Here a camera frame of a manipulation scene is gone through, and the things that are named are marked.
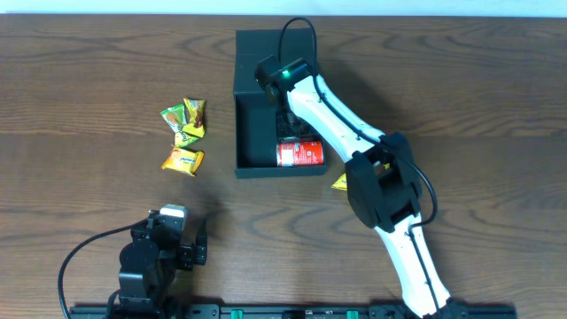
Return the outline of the orange biscuit packet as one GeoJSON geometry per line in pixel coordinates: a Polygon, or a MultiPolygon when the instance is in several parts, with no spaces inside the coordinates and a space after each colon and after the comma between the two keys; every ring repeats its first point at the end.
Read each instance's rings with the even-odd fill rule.
{"type": "Polygon", "coordinates": [[[161,165],[161,168],[194,176],[204,157],[204,152],[192,152],[183,148],[174,147],[168,158],[161,165]]]}

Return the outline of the red chips can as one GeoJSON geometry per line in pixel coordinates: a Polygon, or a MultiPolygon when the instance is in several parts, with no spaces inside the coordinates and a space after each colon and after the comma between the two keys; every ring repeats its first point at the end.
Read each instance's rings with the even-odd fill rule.
{"type": "Polygon", "coordinates": [[[276,163],[279,167],[316,166],[324,163],[320,141],[280,143],[276,147],[276,163]]]}

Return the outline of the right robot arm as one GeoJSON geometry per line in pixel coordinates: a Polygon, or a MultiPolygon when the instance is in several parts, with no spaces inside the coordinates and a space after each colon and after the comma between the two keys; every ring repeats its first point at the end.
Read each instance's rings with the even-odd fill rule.
{"type": "Polygon", "coordinates": [[[269,99],[309,124],[344,161],[349,204],[384,242],[405,305],[419,318],[441,316],[450,293],[425,243],[427,222],[419,203],[423,191],[433,188],[408,140],[359,118],[303,58],[283,66],[269,56],[257,64],[254,77],[269,99]]]}

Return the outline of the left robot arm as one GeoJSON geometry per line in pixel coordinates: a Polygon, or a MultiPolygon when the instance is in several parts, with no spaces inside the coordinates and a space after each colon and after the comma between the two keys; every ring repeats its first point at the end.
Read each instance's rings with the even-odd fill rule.
{"type": "Polygon", "coordinates": [[[207,259],[206,222],[191,244],[182,242],[187,210],[151,210],[133,226],[132,242],[120,252],[120,289],[105,307],[106,318],[184,318],[187,307],[168,295],[178,270],[191,271],[207,259]]]}

